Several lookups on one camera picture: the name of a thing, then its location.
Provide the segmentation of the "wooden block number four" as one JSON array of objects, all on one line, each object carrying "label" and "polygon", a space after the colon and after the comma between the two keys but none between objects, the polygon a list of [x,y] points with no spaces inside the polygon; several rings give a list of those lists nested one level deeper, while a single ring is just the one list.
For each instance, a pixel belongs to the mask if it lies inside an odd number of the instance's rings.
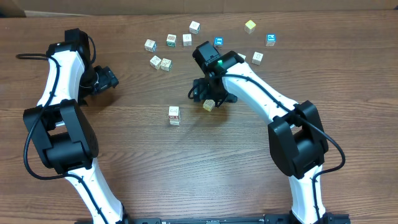
[{"label": "wooden block number four", "polygon": [[215,107],[214,100],[205,100],[203,103],[203,109],[205,109],[207,111],[212,111],[214,107]]}]

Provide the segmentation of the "wooden block red thirteen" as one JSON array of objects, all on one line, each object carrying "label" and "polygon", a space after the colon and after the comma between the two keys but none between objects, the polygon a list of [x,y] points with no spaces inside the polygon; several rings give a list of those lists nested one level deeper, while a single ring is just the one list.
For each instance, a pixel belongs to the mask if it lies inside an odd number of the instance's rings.
[{"label": "wooden block red thirteen", "polygon": [[180,108],[178,106],[170,106],[169,116],[180,116]]}]

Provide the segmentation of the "wooden block red three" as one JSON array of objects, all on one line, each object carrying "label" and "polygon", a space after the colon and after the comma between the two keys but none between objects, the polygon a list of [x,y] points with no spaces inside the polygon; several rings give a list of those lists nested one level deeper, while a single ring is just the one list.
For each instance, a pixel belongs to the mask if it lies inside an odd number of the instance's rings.
[{"label": "wooden block red three", "polygon": [[180,122],[181,118],[180,116],[169,116],[170,122]]}]

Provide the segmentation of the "wooden block number two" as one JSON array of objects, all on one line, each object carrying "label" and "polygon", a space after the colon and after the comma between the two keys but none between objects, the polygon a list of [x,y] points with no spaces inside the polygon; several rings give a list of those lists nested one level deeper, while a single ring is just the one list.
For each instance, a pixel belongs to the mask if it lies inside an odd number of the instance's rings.
[{"label": "wooden block number two", "polygon": [[171,125],[176,125],[176,126],[180,125],[180,123],[178,121],[170,121],[170,124]]}]

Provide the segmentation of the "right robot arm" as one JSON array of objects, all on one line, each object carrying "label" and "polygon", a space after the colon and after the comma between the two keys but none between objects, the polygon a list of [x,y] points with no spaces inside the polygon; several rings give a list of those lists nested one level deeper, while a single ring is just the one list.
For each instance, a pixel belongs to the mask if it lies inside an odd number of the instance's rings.
[{"label": "right robot arm", "polygon": [[196,102],[243,100],[267,124],[272,160],[289,178],[294,223],[324,223],[320,177],[328,151],[322,122],[314,104],[301,104],[275,91],[234,51],[221,55],[209,42],[192,53],[205,76],[196,79],[188,97]]}]

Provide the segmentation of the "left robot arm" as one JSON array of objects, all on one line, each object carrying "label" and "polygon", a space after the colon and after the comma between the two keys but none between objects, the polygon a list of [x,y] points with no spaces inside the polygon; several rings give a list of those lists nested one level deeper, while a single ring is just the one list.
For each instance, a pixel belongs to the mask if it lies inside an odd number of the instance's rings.
[{"label": "left robot arm", "polygon": [[23,154],[27,172],[39,180],[68,180],[90,211],[92,223],[132,223],[100,170],[98,140],[80,108],[86,96],[119,83],[109,67],[93,66],[93,39],[78,28],[70,29],[65,40],[49,45],[45,54],[16,57],[49,63],[41,99],[23,114],[28,130]]}]

